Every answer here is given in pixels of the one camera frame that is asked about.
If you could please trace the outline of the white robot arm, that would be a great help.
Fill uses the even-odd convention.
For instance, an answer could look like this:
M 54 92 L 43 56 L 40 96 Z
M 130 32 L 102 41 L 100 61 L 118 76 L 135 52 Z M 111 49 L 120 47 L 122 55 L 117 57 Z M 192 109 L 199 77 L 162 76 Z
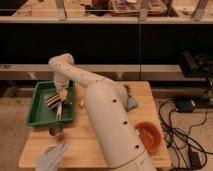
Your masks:
M 128 118 L 128 93 L 107 77 L 74 66 L 73 57 L 49 59 L 58 90 L 69 80 L 85 87 L 85 109 L 110 171 L 157 171 Z

